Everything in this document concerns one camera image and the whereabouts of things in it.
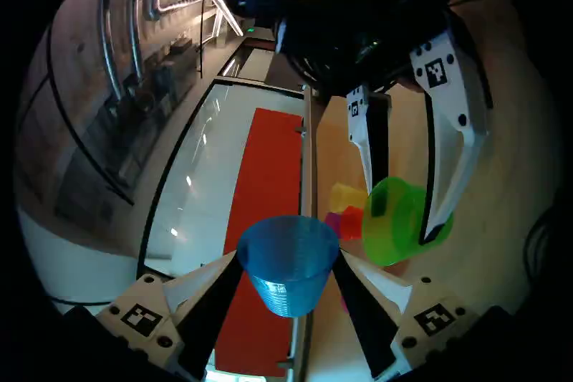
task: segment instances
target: table surface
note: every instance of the table surface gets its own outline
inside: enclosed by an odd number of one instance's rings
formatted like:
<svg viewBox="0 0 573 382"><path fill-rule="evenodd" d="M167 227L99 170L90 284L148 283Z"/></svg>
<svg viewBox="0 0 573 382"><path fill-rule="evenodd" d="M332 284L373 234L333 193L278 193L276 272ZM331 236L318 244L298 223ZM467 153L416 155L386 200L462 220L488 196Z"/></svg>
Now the table surface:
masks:
<svg viewBox="0 0 573 382"><path fill-rule="evenodd" d="M490 136L454 212L450 236L393 272L413 281L429 276L468 306L515 312L529 291L521 261L524 239L552 202L560 182L560 139L551 95L526 56L509 0L483 0L456 10L476 40L491 86ZM423 95L390 91L390 176L425 188L428 169ZM345 99L334 97L317 130L317 216L324 219L336 182L365 189L358 149L348 141ZM367 259L360 242L349 252ZM370 374L340 291L331 276L314 313L309 379L369 380Z"/></svg>

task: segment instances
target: red plastic cup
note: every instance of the red plastic cup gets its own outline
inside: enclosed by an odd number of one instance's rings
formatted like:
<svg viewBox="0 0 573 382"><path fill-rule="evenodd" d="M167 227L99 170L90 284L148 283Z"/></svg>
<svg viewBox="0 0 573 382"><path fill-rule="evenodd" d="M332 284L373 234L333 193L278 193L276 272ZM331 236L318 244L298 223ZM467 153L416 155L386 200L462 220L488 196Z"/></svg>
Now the red plastic cup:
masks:
<svg viewBox="0 0 573 382"><path fill-rule="evenodd" d="M346 242L362 238L362 217L364 211L348 206L340 216L340 237Z"/></svg>

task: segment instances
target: red mat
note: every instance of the red mat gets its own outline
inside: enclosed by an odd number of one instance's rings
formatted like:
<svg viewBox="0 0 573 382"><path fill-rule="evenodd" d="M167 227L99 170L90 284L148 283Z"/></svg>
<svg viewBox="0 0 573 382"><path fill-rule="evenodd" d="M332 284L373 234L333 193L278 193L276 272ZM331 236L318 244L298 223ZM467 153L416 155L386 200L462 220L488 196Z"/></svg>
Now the red mat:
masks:
<svg viewBox="0 0 573 382"><path fill-rule="evenodd" d="M271 216L299 213L302 139L298 115L256 109L246 141L227 226L224 253L243 231ZM289 352L292 321L268 310L243 273L215 347L220 371L285 376L277 361Z"/></svg>

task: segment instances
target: green plastic cup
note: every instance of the green plastic cup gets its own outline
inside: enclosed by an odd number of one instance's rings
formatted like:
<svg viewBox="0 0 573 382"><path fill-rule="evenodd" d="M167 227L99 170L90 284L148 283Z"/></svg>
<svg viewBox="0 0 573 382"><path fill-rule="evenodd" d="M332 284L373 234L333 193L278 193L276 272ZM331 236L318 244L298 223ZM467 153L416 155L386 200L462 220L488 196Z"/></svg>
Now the green plastic cup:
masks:
<svg viewBox="0 0 573 382"><path fill-rule="evenodd" d="M372 262L390 266L436 247L450 234L453 216L438 236L420 245L425 189L400 178L386 178L366 200L362 218L364 251Z"/></svg>

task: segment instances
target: blue plastic cup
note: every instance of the blue plastic cup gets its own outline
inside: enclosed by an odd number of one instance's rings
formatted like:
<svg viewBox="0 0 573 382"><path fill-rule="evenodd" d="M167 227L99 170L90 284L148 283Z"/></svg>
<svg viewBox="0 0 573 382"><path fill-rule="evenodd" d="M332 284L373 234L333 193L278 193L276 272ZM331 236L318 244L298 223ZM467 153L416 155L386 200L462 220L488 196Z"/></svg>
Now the blue plastic cup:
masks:
<svg viewBox="0 0 573 382"><path fill-rule="evenodd" d="M338 237L318 219L277 216L247 229L237 253L268 309L299 317L318 303L338 255Z"/></svg>

